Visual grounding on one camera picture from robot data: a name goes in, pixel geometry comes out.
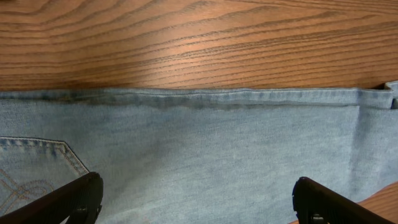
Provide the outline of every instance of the denim fabric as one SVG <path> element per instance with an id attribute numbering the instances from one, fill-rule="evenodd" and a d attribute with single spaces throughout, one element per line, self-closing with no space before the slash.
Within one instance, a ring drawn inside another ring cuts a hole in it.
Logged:
<path id="1" fill-rule="evenodd" d="M 98 223 L 287 223 L 300 176 L 354 201 L 398 180 L 385 90 L 0 93 L 1 215 L 90 171 Z"/>

